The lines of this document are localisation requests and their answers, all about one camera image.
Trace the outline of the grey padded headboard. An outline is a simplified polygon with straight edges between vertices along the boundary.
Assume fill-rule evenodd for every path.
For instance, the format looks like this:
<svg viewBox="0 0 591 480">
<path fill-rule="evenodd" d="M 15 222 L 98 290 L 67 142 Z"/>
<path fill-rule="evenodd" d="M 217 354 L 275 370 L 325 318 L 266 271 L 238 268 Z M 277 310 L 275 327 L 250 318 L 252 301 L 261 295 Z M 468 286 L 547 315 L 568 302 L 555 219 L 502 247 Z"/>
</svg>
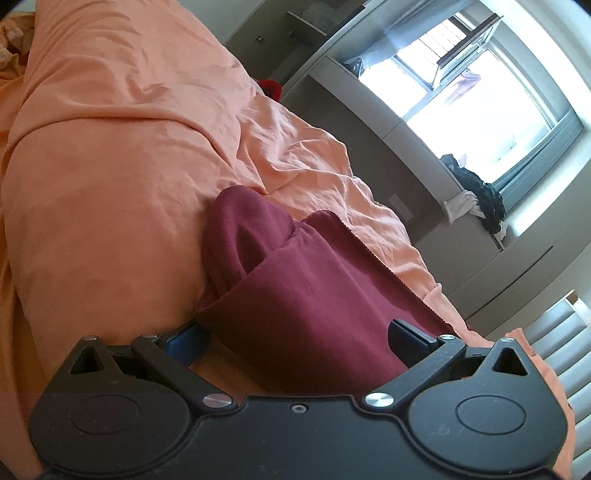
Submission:
<svg viewBox="0 0 591 480">
<path fill-rule="evenodd" d="M 558 375 L 575 413 L 572 477 L 590 473 L 590 308 L 575 291 L 525 328 L 525 337 Z"/>
</svg>

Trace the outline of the left grey curtain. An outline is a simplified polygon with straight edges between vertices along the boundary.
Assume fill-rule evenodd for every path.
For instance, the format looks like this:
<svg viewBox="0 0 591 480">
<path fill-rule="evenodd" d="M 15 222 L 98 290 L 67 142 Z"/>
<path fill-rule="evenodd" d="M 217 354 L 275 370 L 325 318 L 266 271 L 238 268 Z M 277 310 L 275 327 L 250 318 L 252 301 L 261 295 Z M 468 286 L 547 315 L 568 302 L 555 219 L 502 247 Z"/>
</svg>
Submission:
<svg viewBox="0 0 591 480">
<path fill-rule="evenodd" d="M 409 46 L 419 37 L 413 30 L 394 28 L 388 30 L 379 40 L 374 42 L 360 55 L 346 60 L 342 65 L 360 78 L 370 67 L 395 56 L 401 49 Z"/>
</svg>

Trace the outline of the white garment on sill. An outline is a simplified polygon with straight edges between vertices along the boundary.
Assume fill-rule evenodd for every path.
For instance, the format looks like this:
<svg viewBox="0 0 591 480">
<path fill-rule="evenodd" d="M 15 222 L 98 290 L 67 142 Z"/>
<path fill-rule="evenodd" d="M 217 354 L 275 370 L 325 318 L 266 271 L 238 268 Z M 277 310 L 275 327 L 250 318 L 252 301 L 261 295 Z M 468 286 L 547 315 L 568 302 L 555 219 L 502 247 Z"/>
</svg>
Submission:
<svg viewBox="0 0 591 480">
<path fill-rule="evenodd" d="M 496 240 L 502 241 L 506 237 L 506 209 L 501 195 L 496 190 L 480 196 L 473 191 L 464 190 L 453 199 L 444 202 L 443 210 L 449 225 L 464 216 L 472 216 L 477 218 Z"/>
</svg>

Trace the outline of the window with open sash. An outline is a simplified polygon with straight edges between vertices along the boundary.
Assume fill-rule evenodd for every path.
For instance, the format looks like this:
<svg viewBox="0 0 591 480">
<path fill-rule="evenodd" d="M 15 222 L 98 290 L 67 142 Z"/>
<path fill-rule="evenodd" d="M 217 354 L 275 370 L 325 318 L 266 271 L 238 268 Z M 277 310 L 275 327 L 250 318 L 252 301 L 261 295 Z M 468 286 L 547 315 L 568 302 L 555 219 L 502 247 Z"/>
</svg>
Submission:
<svg viewBox="0 0 591 480">
<path fill-rule="evenodd" d="M 389 58 L 363 63 L 359 79 L 436 156 L 451 154 L 461 166 L 493 183 L 558 121 L 501 50 L 503 22 L 440 66 L 476 27 L 466 12 L 458 12 Z"/>
</svg>

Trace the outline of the patterned fabric at bed edge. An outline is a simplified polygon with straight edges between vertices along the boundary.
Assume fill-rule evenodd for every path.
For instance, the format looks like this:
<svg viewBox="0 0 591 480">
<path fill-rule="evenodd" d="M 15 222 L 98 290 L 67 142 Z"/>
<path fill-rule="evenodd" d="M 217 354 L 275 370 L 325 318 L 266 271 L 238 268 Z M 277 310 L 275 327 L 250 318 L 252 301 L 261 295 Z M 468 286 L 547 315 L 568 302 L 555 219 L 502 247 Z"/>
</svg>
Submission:
<svg viewBox="0 0 591 480">
<path fill-rule="evenodd" d="M 18 70 L 24 33 L 11 19 L 1 21 L 1 71 Z"/>
</svg>

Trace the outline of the orange duvet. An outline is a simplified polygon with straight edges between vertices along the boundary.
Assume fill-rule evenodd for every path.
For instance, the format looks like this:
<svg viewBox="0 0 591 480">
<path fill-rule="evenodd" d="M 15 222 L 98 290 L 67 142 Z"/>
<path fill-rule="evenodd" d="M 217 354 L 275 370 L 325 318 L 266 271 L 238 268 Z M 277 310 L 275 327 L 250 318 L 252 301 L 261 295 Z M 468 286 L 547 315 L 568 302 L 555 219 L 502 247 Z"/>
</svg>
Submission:
<svg viewBox="0 0 591 480">
<path fill-rule="evenodd" d="M 77 340 L 183 324 L 204 295 L 206 205 L 243 185 L 329 210 L 471 346 L 402 222 L 346 147 L 259 89 L 174 1 L 40 1 L 1 84 L 1 461 L 40 471 L 29 414 Z"/>
</svg>

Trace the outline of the grey curtain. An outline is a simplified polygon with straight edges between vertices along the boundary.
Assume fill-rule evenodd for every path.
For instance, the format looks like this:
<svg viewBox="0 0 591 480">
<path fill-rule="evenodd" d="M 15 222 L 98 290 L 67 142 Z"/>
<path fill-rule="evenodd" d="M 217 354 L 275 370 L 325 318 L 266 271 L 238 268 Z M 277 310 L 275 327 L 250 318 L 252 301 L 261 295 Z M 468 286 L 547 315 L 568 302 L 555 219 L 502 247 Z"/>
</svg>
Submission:
<svg viewBox="0 0 591 480">
<path fill-rule="evenodd" d="M 374 42 L 360 55 L 346 60 L 342 65 L 360 78 L 370 67 L 395 56 L 401 49 L 409 46 L 419 37 L 413 30 L 394 28 L 388 30 L 379 40 Z"/>
<path fill-rule="evenodd" d="M 578 115 L 573 109 L 569 109 L 527 155 L 493 182 L 493 187 L 501 195 L 507 211 L 522 201 L 543 179 L 583 130 L 584 127 Z"/>
</svg>

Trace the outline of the grey window seat cabinet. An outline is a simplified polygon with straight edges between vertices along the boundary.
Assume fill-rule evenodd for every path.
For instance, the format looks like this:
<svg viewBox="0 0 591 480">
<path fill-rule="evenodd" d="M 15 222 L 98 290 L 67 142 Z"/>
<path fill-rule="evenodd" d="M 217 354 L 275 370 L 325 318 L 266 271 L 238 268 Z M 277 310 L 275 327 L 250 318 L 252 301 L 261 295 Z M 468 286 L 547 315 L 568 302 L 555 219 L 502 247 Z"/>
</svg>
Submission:
<svg viewBox="0 0 591 480">
<path fill-rule="evenodd" d="M 393 194 L 403 200 L 414 214 L 410 222 L 401 219 L 414 242 L 469 218 L 501 249 L 475 217 L 448 224 L 443 203 L 462 192 L 459 182 L 404 120 L 335 59 L 322 57 L 287 82 L 283 104 L 346 145 L 353 172 L 380 203 L 393 209 Z"/>
</svg>

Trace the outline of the purple garment hanging outside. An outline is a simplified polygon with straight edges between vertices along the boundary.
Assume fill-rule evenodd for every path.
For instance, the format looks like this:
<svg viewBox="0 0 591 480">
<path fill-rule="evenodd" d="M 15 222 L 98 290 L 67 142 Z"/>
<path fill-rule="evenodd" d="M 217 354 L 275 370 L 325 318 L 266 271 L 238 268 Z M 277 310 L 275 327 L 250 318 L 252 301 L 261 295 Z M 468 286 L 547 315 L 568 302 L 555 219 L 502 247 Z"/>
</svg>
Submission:
<svg viewBox="0 0 591 480">
<path fill-rule="evenodd" d="M 455 101 L 461 98 L 472 88 L 474 88 L 480 81 L 480 74 L 472 72 L 470 69 L 464 70 L 462 74 L 459 76 L 459 80 L 456 83 L 455 90 L 449 97 L 449 101 Z"/>
</svg>

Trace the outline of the dark clothes pile on sill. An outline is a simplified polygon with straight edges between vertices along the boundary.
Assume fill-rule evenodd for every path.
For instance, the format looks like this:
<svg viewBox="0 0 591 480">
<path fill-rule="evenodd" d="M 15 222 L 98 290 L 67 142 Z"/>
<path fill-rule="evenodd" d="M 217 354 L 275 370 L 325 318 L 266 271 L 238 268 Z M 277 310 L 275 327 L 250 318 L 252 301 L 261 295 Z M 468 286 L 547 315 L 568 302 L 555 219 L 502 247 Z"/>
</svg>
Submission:
<svg viewBox="0 0 591 480">
<path fill-rule="evenodd" d="M 462 167 L 453 155 L 447 154 L 442 156 L 441 162 L 462 186 L 462 191 L 470 190 L 480 196 L 481 194 L 491 193 L 493 190 L 496 190 L 492 184 L 483 181 L 475 172 Z"/>
</svg>

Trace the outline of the maroon garment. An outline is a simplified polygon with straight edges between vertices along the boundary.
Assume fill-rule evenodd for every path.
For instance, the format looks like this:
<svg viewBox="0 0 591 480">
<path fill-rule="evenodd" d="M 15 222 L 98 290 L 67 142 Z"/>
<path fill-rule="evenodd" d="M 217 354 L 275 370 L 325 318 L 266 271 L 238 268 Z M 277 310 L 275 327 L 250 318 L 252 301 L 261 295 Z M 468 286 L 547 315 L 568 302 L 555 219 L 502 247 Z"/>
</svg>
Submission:
<svg viewBox="0 0 591 480">
<path fill-rule="evenodd" d="M 290 396 L 361 395 L 403 373 L 393 320 L 451 332 L 334 213 L 297 221 L 243 186 L 208 207 L 202 262 L 198 322 Z"/>
</svg>

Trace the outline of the open grey wardrobe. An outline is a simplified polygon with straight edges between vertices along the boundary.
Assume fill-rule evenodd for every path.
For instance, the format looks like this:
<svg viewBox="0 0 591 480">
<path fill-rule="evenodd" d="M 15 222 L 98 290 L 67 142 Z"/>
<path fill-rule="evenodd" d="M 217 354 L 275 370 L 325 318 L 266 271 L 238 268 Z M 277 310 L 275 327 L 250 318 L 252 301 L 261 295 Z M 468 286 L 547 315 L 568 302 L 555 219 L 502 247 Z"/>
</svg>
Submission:
<svg viewBox="0 0 591 480">
<path fill-rule="evenodd" d="M 225 46 L 254 79 L 284 84 L 362 10 L 362 1 L 263 1 Z"/>
</svg>

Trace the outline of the tall grey cabinet right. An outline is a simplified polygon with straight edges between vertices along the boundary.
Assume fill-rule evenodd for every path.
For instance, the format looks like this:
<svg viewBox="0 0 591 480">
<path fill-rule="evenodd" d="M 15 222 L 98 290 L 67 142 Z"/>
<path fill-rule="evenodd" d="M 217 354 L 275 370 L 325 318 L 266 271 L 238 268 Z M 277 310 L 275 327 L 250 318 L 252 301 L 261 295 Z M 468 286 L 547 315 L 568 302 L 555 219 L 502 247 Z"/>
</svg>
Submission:
<svg viewBox="0 0 591 480">
<path fill-rule="evenodd" d="M 590 180 L 571 186 L 508 247 L 475 219 L 438 226 L 417 248 L 467 323 L 488 335 L 542 292 L 590 243 Z"/>
</svg>

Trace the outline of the red object beside bed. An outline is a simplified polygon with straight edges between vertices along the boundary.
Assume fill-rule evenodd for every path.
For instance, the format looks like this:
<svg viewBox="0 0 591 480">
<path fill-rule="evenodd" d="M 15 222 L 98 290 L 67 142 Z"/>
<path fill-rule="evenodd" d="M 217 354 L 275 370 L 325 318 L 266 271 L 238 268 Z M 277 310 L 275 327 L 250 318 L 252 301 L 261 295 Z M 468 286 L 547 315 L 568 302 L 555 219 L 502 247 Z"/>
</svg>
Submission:
<svg viewBox="0 0 591 480">
<path fill-rule="evenodd" d="M 280 102 L 281 95 L 283 94 L 283 85 L 271 79 L 257 80 L 257 85 L 262 89 L 263 94 L 273 101 Z"/>
</svg>

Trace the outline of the white wall socket plate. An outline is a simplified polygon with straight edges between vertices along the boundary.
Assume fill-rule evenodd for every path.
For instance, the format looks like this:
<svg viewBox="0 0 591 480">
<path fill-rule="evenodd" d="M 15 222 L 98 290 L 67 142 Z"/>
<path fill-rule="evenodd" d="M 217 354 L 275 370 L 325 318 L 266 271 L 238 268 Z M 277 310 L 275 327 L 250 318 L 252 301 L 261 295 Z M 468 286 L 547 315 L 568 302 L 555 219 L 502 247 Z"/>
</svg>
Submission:
<svg viewBox="0 0 591 480">
<path fill-rule="evenodd" d="M 393 194 L 389 198 L 389 203 L 393 207 L 393 210 L 404 222 L 410 222 L 413 220 L 414 214 L 412 210 L 403 202 L 403 200 L 398 195 Z"/>
</svg>

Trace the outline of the right grey curtain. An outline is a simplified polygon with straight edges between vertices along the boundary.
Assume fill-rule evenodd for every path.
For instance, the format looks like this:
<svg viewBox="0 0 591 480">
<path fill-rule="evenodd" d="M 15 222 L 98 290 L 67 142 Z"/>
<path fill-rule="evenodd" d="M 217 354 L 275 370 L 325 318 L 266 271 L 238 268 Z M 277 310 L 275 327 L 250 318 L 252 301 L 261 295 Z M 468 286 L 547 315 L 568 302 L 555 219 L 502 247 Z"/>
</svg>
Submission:
<svg viewBox="0 0 591 480">
<path fill-rule="evenodd" d="M 578 115 L 573 109 L 569 109 L 527 155 L 493 182 L 493 187 L 501 195 L 507 211 L 522 201 L 543 179 L 583 130 L 584 127 Z"/>
</svg>

